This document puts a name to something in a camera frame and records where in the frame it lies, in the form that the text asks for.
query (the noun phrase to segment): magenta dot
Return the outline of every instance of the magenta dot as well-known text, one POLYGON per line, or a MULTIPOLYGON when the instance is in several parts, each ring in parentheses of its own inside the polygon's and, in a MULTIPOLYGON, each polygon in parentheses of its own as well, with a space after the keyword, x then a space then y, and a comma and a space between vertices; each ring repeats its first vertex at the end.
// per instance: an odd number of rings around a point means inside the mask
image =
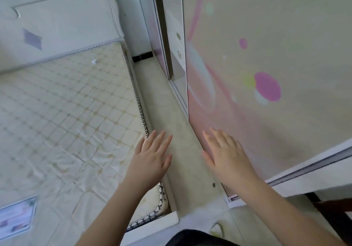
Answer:
POLYGON ((254 74, 257 91, 268 101, 279 101, 281 88, 279 83, 267 73, 259 72, 254 74))
POLYGON ((238 43, 240 44, 240 47, 242 49, 246 49, 248 47, 248 43, 247 43, 247 39, 246 38, 241 38, 238 43))

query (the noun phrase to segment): bed frame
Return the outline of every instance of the bed frame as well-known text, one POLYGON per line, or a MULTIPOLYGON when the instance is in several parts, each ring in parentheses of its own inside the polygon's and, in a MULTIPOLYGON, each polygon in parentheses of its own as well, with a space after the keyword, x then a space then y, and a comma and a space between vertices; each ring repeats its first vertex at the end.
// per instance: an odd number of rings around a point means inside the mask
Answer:
MULTIPOLYGON (((25 0, 0 15, 0 73, 23 68, 67 54, 119 41, 132 76, 133 62, 124 40, 115 0, 25 0)), ((138 85, 134 84, 144 118, 152 130, 138 85)), ((178 223, 167 175, 163 179, 169 201, 167 213, 125 233, 121 245, 140 240, 178 223)))

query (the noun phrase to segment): hand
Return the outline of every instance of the hand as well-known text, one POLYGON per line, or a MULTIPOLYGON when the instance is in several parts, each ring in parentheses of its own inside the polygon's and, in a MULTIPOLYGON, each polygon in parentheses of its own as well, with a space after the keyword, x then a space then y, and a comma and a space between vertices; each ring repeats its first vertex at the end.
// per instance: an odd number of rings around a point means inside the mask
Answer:
POLYGON ((205 163, 214 175, 226 186, 238 192, 246 186, 247 181, 259 179, 243 147, 228 133, 210 129, 214 136, 203 131, 213 156, 202 151, 205 163))
POLYGON ((164 177, 171 164, 172 155, 164 158, 172 135, 163 142, 165 131, 162 131, 156 138, 154 130, 148 138, 142 138, 134 151, 130 166, 127 170, 125 182, 132 188, 137 188, 143 195, 155 187, 164 177))

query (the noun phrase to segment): person's left hand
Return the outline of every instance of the person's left hand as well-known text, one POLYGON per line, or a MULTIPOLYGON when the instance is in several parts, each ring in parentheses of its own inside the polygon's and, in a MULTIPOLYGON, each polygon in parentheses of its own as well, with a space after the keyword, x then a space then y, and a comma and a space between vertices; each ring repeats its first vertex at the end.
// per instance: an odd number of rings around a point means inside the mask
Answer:
POLYGON ((148 138, 143 137, 138 142, 125 177, 132 188, 138 188, 143 194, 162 180, 171 164, 172 155, 165 158, 164 155, 173 136, 168 136, 165 141, 165 131, 155 136, 154 130, 148 138))

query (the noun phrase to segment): mattress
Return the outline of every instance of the mattress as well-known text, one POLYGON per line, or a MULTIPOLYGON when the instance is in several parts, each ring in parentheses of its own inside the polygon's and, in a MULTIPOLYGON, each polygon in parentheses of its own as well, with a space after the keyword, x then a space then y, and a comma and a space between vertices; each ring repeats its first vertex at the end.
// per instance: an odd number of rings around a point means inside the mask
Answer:
MULTIPOLYGON (((73 230, 78 239, 123 180, 139 139, 148 135, 121 45, 2 74, 0 99, 0 206, 37 196, 27 241, 47 234, 54 245, 73 230)), ((144 196, 128 230, 167 207, 160 182, 144 196)))

